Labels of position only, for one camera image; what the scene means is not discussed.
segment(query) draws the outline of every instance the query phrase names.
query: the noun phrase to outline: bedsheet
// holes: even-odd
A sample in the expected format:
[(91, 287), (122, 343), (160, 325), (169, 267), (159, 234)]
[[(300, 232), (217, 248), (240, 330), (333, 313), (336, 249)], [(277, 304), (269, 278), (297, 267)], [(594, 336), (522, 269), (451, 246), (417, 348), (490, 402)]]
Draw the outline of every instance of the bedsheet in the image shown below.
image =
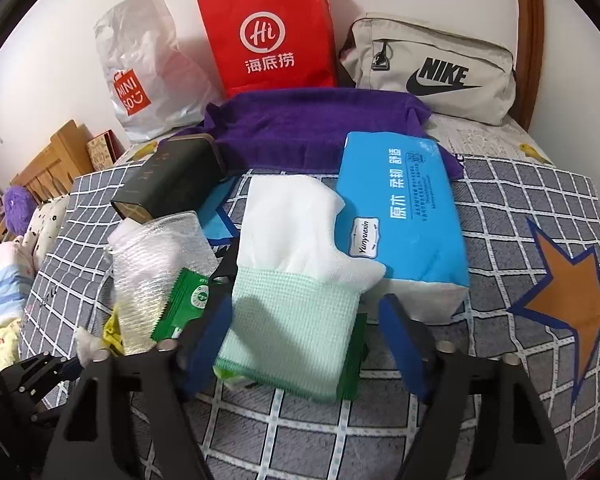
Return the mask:
[[(77, 326), (99, 333), (110, 314), (111, 280), (103, 248), (119, 222), (108, 205), (136, 165), (76, 180), (60, 235), (33, 286), (20, 341), (25, 358), (49, 350), (75, 354)], [(450, 322), (432, 327), (437, 340), (464, 352), (497, 356), (515, 351), (544, 403), (568, 478), (600, 457), (600, 341), (576, 403), (574, 338), (506, 309), (546, 272), (531, 233), (531, 218), (571, 255), (594, 247), (600, 261), (600, 206), (588, 178), (551, 166), (476, 155), (464, 156), (465, 176), (453, 186), (470, 267), (470, 293)], [(225, 209), (240, 227), (250, 171), (236, 184)], [(317, 175), (330, 187), (333, 175)], [(314, 404), (266, 386), (231, 391), (217, 382), (185, 406), (194, 434), (216, 478), (293, 480), (392, 478), (422, 423), (424, 407), (405, 391), (377, 319), (366, 330), (370, 353), (354, 401)], [(46, 399), (66, 399), (62, 384)], [(159, 466), (143, 398), (132, 398), (134, 426), (145, 478)], [(479, 412), (469, 398), (450, 478), (461, 478)]]
[(532, 137), (508, 115), (500, 126), (493, 126), (433, 113), (424, 129), (451, 153), (550, 162)]

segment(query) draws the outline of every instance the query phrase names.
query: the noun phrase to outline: white plastic bag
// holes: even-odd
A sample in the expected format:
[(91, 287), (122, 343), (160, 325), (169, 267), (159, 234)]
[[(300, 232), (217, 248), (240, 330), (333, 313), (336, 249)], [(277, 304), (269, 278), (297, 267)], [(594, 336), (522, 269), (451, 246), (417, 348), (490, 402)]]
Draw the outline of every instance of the white plastic bag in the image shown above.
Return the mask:
[(132, 144), (201, 121), (219, 93), (178, 47), (164, 0), (125, 0), (94, 27), (116, 117)]

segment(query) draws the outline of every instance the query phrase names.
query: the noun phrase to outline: blue tissue pack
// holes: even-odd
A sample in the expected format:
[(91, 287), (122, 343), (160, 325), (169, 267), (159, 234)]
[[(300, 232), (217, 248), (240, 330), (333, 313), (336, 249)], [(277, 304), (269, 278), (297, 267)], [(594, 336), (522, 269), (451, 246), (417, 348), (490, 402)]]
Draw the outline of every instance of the blue tissue pack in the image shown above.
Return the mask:
[(395, 294), (412, 319), (448, 322), (469, 286), (462, 231), (438, 146), (391, 132), (347, 136), (336, 192), (335, 243), (386, 266), (363, 296), (373, 313)]

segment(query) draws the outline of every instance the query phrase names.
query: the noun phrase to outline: wooden headboard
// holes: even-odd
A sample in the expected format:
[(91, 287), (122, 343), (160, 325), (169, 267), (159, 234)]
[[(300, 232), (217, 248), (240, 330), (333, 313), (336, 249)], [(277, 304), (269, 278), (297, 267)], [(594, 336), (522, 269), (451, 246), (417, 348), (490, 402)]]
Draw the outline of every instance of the wooden headboard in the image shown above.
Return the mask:
[(74, 179), (93, 172), (83, 128), (69, 121), (51, 136), (51, 142), (11, 181), (29, 189), (38, 203), (69, 193)]
[(543, 51), (544, 0), (518, 0), (516, 101), (509, 115), (525, 130), (536, 106)]

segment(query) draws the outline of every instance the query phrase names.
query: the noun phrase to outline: black box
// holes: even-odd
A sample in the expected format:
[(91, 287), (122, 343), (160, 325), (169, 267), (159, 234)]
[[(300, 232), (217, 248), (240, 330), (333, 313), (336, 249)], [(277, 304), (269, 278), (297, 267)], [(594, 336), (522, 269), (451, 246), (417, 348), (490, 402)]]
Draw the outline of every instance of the black box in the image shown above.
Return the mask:
[(193, 211), (225, 174), (218, 146), (209, 134), (171, 137), (118, 190), (111, 205), (122, 218), (141, 224)]

